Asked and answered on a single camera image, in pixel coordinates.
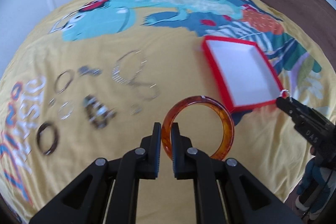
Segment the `screw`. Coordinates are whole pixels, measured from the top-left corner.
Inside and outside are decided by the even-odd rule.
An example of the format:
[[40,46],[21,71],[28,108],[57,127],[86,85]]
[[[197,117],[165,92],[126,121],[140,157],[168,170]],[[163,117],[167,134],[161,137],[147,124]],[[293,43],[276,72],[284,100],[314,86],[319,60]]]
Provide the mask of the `screw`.
[[96,159],[95,164],[98,166],[103,166],[106,163],[106,160],[103,158]]
[[142,147],[139,147],[139,148],[137,148],[137,149],[135,150],[135,153],[136,153],[137,155],[143,155],[143,154],[145,154],[145,152],[146,152],[146,150],[145,150],[144,148],[142,148]]
[[188,152],[188,154],[196,155],[197,152],[198,152],[198,150],[197,150],[197,148],[195,148],[195,147],[189,147],[189,148],[187,149],[187,152]]
[[232,166],[232,167],[234,167],[234,166],[236,166],[237,165],[237,161],[235,160],[235,159],[227,159],[226,160],[226,164],[228,165],[228,166]]

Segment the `black cable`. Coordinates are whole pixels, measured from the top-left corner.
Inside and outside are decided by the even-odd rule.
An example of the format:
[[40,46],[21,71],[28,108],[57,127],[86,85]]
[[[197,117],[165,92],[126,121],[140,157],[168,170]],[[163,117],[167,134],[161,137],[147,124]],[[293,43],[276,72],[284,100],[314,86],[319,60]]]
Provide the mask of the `black cable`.
[[317,202],[317,200],[319,199],[320,195],[322,194],[324,188],[327,186],[330,178],[331,178],[331,175],[333,174],[334,170],[331,170],[330,172],[330,175],[327,179],[327,181],[325,182],[325,184],[323,185],[322,189],[319,191],[319,194],[317,195],[317,197],[314,199],[313,203],[310,205],[310,207],[308,208],[308,210],[303,214],[303,216],[301,217],[301,219],[304,219],[305,216],[310,212],[311,208],[313,207],[313,205],[315,205],[315,203]]

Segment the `yellow bedsheet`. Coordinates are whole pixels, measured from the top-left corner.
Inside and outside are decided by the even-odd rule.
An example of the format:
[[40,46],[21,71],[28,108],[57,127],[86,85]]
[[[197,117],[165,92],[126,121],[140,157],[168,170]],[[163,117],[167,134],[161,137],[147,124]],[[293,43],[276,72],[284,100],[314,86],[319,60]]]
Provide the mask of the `yellow bedsheet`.
[[[24,222],[96,158],[116,159],[139,146],[154,122],[162,122],[179,100],[193,95],[221,100],[200,48],[202,35],[208,33],[258,42],[283,86],[335,122],[336,74],[330,63],[301,28],[261,1],[94,1],[74,0],[47,16],[20,46],[0,82],[0,193]],[[141,100],[132,88],[111,78],[115,62],[137,49],[147,60],[138,80],[160,89],[152,101]],[[83,65],[103,72],[79,76]],[[134,64],[123,68],[129,72]],[[67,69],[76,72],[74,81],[57,95],[54,82]],[[103,129],[87,120],[82,102],[89,94],[118,111]],[[49,107],[53,98],[55,105]],[[61,120],[58,111],[67,101],[74,109]],[[142,111],[130,115],[132,104]],[[58,147],[48,156],[36,144],[37,128],[46,121],[59,131]],[[195,147],[210,154],[220,144],[221,122],[206,107],[191,106],[177,122]],[[310,146],[275,105],[236,114],[235,122],[228,156],[285,200],[303,175]],[[174,179],[162,149],[158,179],[140,182],[137,223],[195,222],[192,182]]]

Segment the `bedspread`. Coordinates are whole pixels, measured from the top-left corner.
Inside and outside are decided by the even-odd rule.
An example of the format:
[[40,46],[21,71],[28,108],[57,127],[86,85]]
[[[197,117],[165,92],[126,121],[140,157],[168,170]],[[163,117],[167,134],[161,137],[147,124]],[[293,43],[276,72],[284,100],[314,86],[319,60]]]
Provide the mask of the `bedspread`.
[[[18,217],[29,222],[96,158],[116,159],[139,146],[179,100],[220,100],[200,47],[206,34],[257,42],[293,97],[335,122],[335,71],[300,27],[260,0],[74,0],[34,28],[0,82],[0,193]],[[159,88],[151,101],[111,78],[115,62],[137,50],[147,60],[137,80]],[[79,76],[84,65],[102,74]],[[126,61],[121,73],[131,74],[134,66]],[[75,78],[56,94],[54,82],[67,69]],[[87,119],[82,102],[89,94],[118,112],[103,129]],[[61,120],[59,108],[68,101],[73,112]],[[130,115],[133,104],[142,111]],[[232,116],[236,132],[228,157],[285,200],[310,160],[309,144],[275,105]],[[59,131],[58,147],[48,156],[36,144],[46,121]],[[220,144],[221,122],[206,107],[187,108],[177,122],[195,147],[213,153]],[[158,179],[140,182],[137,223],[195,223],[193,194],[191,181],[174,179],[162,150]]]

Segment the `open box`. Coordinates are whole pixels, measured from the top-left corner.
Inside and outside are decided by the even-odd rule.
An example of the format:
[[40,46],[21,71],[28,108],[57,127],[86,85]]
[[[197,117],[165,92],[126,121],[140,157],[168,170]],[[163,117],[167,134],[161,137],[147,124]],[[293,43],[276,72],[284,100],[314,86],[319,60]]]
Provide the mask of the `open box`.
[[275,103],[283,86],[256,42],[207,35],[202,48],[229,112]]

